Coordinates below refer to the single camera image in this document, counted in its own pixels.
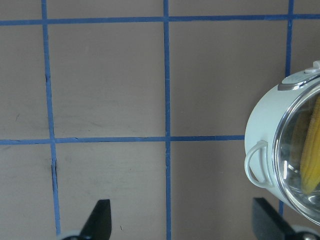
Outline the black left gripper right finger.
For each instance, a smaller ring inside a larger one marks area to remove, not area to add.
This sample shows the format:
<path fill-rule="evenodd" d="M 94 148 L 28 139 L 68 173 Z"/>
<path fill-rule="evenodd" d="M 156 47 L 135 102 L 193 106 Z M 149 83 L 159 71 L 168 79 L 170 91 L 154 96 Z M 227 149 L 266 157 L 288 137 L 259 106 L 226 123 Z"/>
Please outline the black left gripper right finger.
<path fill-rule="evenodd" d="M 263 197 L 252 200 L 252 231 L 258 240 L 318 240 L 320 234 L 293 228 Z"/>

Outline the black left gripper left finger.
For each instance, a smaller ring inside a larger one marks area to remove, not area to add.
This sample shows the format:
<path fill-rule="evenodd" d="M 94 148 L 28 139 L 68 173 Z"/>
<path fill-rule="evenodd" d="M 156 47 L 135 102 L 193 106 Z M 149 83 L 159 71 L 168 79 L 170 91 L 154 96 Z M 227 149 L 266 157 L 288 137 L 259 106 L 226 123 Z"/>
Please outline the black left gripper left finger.
<path fill-rule="evenodd" d="M 109 240 L 112 233 L 111 202 L 100 199 L 79 232 L 65 233 L 62 240 Z"/>

